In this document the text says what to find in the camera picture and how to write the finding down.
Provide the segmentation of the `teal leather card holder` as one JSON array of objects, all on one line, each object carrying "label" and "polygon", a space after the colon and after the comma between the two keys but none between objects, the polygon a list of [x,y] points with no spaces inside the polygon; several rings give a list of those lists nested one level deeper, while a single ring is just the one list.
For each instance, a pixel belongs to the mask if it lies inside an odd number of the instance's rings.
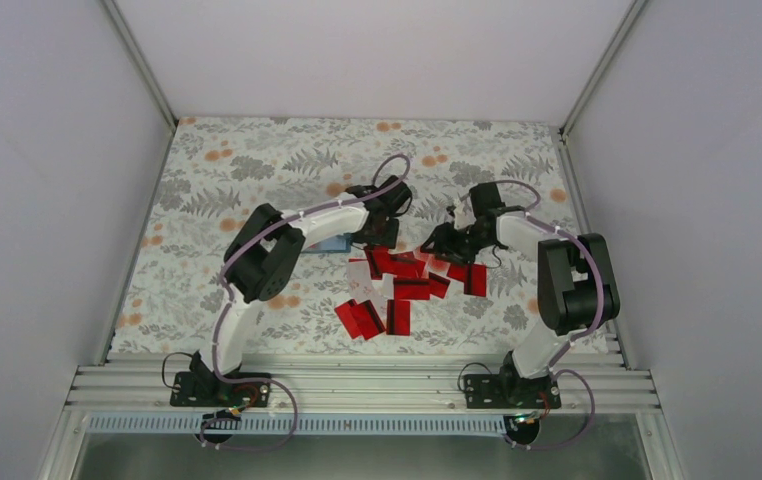
[{"label": "teal leather card holder", "polygon": [[351,251],[348,235],[333,236],[307,246],[303,254],[345,254]]}]

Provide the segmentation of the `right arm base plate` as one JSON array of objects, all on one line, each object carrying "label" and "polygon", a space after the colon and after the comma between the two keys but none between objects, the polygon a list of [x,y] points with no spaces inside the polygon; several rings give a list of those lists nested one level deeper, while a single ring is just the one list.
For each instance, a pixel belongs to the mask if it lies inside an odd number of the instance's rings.
[{"label": "right arm base plate", "polygon": [[498,374],[467,374],[461,383],[469,409],[558,409],[562,406],[557,383],[548,376],[525,379]]}]

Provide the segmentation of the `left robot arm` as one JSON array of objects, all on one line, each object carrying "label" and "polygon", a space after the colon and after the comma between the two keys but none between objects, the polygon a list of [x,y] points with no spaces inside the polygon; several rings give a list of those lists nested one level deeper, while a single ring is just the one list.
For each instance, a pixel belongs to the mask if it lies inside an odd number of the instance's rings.
[{"label": "left robot arm", "polygon": [[211,346],[197,351],[190,363],[196,392],[212,405],[233,396],[250,324],[287,286],[304,250],[339,235],[367,247],[392,248],[400,211],[411,199],[404,179],[390,176],[379,186],[350,187],[326,203],[296,211],[258,206],[226,250],[218,279],[227,297]]}]

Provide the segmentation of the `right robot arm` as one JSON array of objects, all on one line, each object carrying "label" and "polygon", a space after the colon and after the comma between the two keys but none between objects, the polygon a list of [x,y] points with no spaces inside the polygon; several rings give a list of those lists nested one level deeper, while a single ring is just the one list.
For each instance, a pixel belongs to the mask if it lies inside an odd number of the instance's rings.
[{"label": "right robot arm", "polygon": [[498,391],[512,407],[537,393],[537,382],[581,339],[592,335],[621,308],[608,244],[598,233],[574,235],[536,218],[530,208],[509,205],[497,183],[472,187],[448,209],[421,251],[452,265],[472,266],[484,249],[522,253],[537,263],[539,322],[505,357]]}]

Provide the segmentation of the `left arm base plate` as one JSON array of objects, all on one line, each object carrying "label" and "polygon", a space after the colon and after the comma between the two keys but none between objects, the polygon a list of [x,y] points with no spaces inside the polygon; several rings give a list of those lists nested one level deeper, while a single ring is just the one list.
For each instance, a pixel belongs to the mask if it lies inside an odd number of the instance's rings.
[{"label": "left arm base plate", "polygon": [[202,381],[192,372],[175,376],[169,404],[172,407],[263,408],[268,405],[272,376],[267,373],[238,373],[242,383],[225,383],[216,378]]}]

